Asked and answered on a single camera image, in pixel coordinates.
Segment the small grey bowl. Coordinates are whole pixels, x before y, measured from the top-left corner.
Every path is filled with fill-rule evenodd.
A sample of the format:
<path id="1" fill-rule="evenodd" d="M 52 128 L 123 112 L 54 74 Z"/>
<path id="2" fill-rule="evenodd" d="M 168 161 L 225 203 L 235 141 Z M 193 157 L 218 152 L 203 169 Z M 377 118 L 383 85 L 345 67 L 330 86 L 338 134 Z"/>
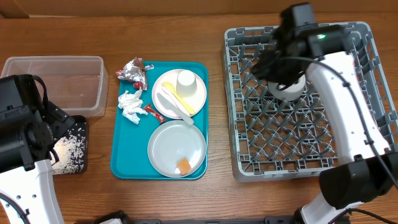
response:
<path id="1" fill-rule="evenodd" d="M 287 87 L 276 82 L 268 82 L 270 93 L 280 100 L 292 101 L 301 96 L 306 85 L 305 75 L 302 75 L 295 83 Z"/>

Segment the grey round plate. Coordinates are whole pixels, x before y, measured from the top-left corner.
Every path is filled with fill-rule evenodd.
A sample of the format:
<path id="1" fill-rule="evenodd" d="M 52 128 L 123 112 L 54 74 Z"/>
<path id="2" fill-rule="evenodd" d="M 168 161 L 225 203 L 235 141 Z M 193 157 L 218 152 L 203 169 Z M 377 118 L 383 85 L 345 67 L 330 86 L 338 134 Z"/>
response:
<path id="1" fill-rule="evenodd" d="M 161 124 L 151 135 L 147 154 L 152 167 L 160 174 L 179 179 L 197 171 L 203 164 L 207 145 L 204 135 L 194 125 L 181 120 Z M 181 175 L 177 163 L 186 158 L 191 170 Z"/>

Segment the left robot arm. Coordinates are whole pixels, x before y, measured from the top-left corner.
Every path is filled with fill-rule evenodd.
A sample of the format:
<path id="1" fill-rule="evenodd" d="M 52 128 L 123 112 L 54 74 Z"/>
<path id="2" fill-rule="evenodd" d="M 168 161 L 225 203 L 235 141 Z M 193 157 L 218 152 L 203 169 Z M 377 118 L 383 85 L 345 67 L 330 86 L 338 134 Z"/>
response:
<path id="1" fill-rule="evenodd" d="M 53 148 L 75 120 L 30 74 L 1 79 L 1 205 L 11 223 L 63 223 L 53 184 Z"/>

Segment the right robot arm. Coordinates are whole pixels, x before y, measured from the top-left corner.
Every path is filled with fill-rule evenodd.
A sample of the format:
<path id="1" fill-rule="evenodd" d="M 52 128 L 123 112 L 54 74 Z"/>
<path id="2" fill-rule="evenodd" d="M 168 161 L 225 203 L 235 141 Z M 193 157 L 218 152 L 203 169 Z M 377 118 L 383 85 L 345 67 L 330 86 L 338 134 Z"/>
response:
<path id="1" fill-rule="evenodd" d="M 309 3 L 280 13 L 252 74 L 281 100 L 294 100 L 309 79 L 325 107 L 338 146 L 338 166 L 320 173 L 320 193 L 298 209 L 292 223 L 335 223 L 359 206 L 397 186 L 397 153 L 374 122 L 359 85 L 348 33 L 341 25 L 321 26 Z"/>

